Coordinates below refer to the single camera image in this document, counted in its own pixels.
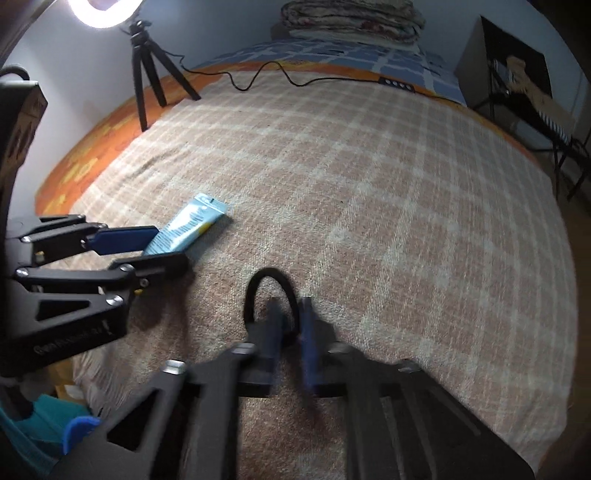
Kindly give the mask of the light blue tube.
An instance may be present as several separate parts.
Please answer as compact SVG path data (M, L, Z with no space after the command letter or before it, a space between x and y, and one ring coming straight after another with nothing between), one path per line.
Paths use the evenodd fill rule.
M197 193L161 229L143 250L143 256L184 252L228 213L228 205Z

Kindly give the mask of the blue plastic basket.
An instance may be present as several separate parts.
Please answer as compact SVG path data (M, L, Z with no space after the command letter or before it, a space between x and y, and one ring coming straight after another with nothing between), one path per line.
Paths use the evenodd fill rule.
M94 416L78 416L70 420L65 426L62 436L63 454L67 455L100 424L101 420Z

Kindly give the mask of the beige plaid blanket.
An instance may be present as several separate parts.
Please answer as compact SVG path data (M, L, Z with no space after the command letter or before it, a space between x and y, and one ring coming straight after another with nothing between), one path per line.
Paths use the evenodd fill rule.
M177 104L73 211L160 227L198 193L229 215L194 244L193 271L144 291L126 337L74 361L92 412L168 359L242 339L246 284L273 266L343 342L416 360L540 466L567 423L578 308L567 230L527 154L464 108L266 71L249 92L219 80Z

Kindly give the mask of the black tripod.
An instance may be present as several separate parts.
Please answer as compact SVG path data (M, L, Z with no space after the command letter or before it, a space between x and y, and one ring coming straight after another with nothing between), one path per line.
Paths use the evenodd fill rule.
M198 101L201 99L200 94L174 65L169 55L151 38L147 30L150 25L150 22L140 20L137 17L132 17L126 21L126 32L132 47L131 66L135 102L142 132L148 129L142 73L145 73L158 105L161 108L168 105L160 77L156 71L155 60L164 67L166 72L172 76L191 100Z

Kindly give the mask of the blue checkered sheet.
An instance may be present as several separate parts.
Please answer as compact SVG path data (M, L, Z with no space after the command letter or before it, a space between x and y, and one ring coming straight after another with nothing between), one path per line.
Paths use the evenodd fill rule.
M445 61L420 48L408 51L348 41L290 38L222 54L200 66L266 61L286 62L304 69L314 69L320 64L331 65L341 76L346 69L370 72L402 84L411 84L416 89L429 91L460 105L466 104L459 80Z

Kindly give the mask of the folded quilt stack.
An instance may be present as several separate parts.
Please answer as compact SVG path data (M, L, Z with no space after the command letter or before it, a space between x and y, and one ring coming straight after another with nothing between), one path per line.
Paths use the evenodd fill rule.
M290 1L280 9L283 27L297 34L328 33L415 44L426 20L413 1Z

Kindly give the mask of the black bedside stand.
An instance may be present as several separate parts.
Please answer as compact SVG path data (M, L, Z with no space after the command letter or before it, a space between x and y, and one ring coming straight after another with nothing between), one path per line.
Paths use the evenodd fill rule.
M577 150L575 120L553 95L543 53L485 16L475 24L455 74L468 106L529 149Z

